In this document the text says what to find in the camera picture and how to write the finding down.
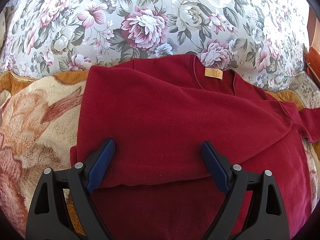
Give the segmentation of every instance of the brown blanket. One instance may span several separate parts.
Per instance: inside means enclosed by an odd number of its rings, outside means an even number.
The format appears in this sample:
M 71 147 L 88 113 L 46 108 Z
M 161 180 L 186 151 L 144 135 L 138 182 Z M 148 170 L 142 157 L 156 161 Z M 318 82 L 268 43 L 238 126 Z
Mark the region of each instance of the brown blanket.
M 48 166 L 54 170 L 70 168 L 69 149 L 76 145 L 87 75 L 86 71 L 64 72 L 40 80 L 12 72 L 0 76 L 0 208 L 22 236 L 42 171 Z M 293 91 L 270 94 L 304 108 Z M 320 144 L 304 145 L 315 206 Z M 74 227 L 83 234 L 68 191 L 65 196 Z

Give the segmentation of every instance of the orange object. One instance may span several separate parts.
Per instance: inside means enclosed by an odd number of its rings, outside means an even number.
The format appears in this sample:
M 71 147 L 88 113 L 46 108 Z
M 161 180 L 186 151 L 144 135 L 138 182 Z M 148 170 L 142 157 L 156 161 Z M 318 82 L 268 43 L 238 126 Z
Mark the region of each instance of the orange object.
M 320 54 L 314 48 L 310 47 L 309 53 L 306 55 L 307 73 L 320 88 Z

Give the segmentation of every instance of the yellow tag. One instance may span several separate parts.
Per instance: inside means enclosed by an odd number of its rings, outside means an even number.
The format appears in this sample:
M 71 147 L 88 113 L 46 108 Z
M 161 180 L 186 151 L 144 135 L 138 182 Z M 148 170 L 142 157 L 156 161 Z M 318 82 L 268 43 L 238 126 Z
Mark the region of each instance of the yellow tag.
M 222 76 L 223 76 L 223 71 L 219 70 L 219 69 L 215 69 L 215 68 L 205 68 L 204 71 L 204 75 L 206 77 L 215 77 L 215 78 L 219 78 L 222 80 Z

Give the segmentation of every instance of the blanket floral pattern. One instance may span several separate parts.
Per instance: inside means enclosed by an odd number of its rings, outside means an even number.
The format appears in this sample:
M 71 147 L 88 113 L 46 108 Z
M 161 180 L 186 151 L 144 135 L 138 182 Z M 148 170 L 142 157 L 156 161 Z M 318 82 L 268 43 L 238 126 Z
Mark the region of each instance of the blanket floral pattern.
M 305 0 L 11 0 L 0 71 L 41 78 L 192 53 L 265 90 L 303 71 Z

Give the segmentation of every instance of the red sweater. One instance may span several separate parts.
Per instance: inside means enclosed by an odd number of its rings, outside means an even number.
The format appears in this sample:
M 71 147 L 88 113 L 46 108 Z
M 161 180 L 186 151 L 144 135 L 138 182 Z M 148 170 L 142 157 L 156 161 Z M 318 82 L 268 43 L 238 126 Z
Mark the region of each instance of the red sweater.
M 311 214 L 301 137 L 320 140 L 319 113 L 278 102 L 234 71 L 223 81 L 205 77 L 193 55 L 93 66 L 71 165 L 113 138 L 115 156 L 92 199 L 115 239 L 196 240 L 225 198 L 200 155 L 210 140 L 232 164 L 273 172 L 294 236 Z M 249 196 L 233 233 L 242 228 Z

